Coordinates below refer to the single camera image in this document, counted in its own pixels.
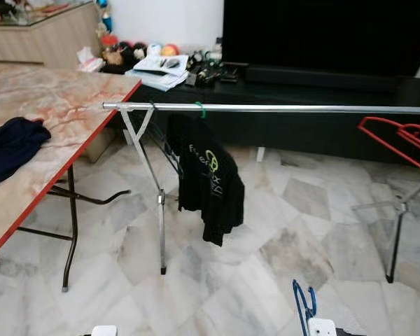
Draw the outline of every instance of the black tv screen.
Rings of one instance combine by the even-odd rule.
[[[420,0],[225,0],[223,61],[414,76]]]

